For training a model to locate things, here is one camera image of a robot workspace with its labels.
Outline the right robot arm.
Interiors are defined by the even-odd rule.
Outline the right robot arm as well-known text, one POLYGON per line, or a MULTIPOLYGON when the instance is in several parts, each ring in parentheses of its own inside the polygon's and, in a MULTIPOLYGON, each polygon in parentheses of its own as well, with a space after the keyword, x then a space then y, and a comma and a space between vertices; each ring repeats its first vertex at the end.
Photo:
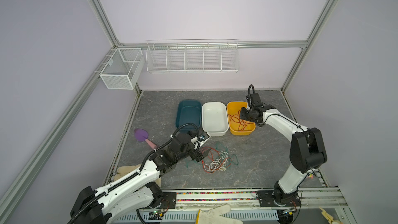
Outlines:
POLYGON ((258 127, 269 125, 290 141, 290 165, 271 194, 276 205, 284 206, 298 196, 299 186, 308 173, 327 162, 322 133, 317 128, 308 128, 291 120, 274 106, 262 102, 254 85, 249 85, 246 100, 247 107, 241 109, 240 119, 258 127))

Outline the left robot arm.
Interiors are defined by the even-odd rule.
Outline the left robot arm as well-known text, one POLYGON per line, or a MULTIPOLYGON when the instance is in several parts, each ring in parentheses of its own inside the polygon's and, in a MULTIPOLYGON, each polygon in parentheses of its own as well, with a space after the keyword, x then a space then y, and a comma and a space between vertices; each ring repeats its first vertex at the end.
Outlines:
POLYGON ((156 183, 173 170, 180 160, 204 159, 201 147, 210 134, 191 123, 194 131, 184 133, 177 128, 170 139, 152 150, 139 168, 107 185, 83 189, 70 212, 70 224, 111 224, 118 218, 142 208, 161 206, 163 191, 156 183))

